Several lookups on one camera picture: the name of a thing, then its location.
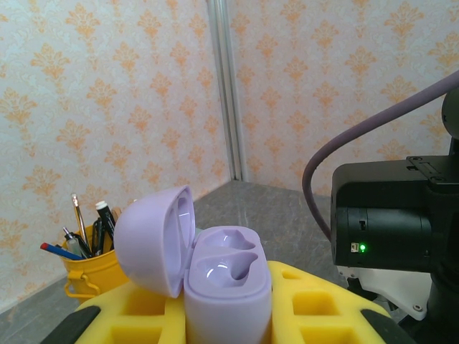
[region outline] wallpaper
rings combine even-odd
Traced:
[[[0,0],[0,311],[64,276],[72,192],[91,224],[229,179],[205,1]]]
[[[459,68],[459,0],[228,2],[249,181],[301,189],[331,138]],[[355,140],[319,167],[313,190],[356,161],[446,154],[437,100]]]

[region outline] earbud case lid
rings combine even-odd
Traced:
[[[121,269],[147,290],[178,297],[191,261],[195,232],[188,186],[138,199],[115,225],[113,241]]]

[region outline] gray floor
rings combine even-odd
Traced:
[[[328,218],[330,200],[318,197]],[[254,229],[269,260],[278,260],[345,286],[331,261],[330,244],[320,232],[303,194],[232,181],[195,203],[196,226],[240,225]],[[39,343],[78,303],[59,281],[0,315],[0,343]]]

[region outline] purple cable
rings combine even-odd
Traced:
[[[415,95],[412,95],[411,97],[342,132],[313,155],[304,169],[302,182],[303,193],[306,198],[306,202],[308,203],[309,210],[311,210],[314,219],[328,240],[331,240],[331,230],[317,208],[311,188],[314,171],[322,163],[322,161],[324,161],[334,151],[352,140],[355,140],[356,138],[359,138],[360,136],[365,135],[380,126],[387,124],[388,122],[396,120],[397,118],[420,108],[421,106],[441,97],[445,93],[448,93],[457,87],[459,87],[459,70],[416,93]]]

